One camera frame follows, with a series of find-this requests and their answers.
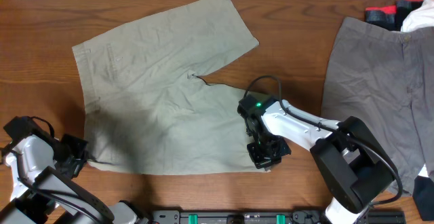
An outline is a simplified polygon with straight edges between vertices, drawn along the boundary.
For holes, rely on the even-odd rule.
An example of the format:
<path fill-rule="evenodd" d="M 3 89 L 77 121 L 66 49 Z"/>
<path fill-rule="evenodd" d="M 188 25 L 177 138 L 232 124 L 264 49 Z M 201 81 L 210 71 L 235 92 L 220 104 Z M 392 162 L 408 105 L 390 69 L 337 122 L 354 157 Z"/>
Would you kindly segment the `light khaki green shorts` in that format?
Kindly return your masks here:
<path fill-rule="evenodd" d="M 255 171 L 237 112 L 243 90 L 203 77 L 257 45 L 231 0 L 199 0 L 76 45 L 90 165 L 154 175 Z"/>

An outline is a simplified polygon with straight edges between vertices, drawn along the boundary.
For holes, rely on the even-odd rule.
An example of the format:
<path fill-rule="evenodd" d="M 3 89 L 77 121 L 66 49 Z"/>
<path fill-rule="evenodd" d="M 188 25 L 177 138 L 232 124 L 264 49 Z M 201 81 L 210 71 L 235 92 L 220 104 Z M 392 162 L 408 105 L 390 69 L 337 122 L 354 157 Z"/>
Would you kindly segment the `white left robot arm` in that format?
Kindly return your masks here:
<path fill-rule="evenodd" d="M 57 223 L 150 223 L 126 201 L 107 206 L 73 182 L 88 159 L 87 141 L 54 129 L 43 130 L 38 117 L 14 117 L 4 126 L 11 143 L 1 149 L 1 162 L 12 171 L 13 191 L 1 210 L 2 223 L 46 223 L 57 207 Z"/>

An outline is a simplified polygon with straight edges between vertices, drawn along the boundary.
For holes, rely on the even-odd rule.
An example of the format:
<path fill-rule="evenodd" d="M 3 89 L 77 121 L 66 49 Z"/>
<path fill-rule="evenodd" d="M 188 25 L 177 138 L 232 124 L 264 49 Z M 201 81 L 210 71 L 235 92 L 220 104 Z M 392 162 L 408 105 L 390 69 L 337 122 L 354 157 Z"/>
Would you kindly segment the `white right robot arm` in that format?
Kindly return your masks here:
<path fill-rule="evenodd" d="M 359 223 L 376 197 L 400 182 L 391 158 L 356 117 L 343 122 L 311 115 L 272 96 L 245 95 L 237 108 L 244 119 L 247 145 L 258 169 L 272 168 L 291 150 L 292 141 L 309 151 L 333 195 L 324 217 L 329 223 Z"/>

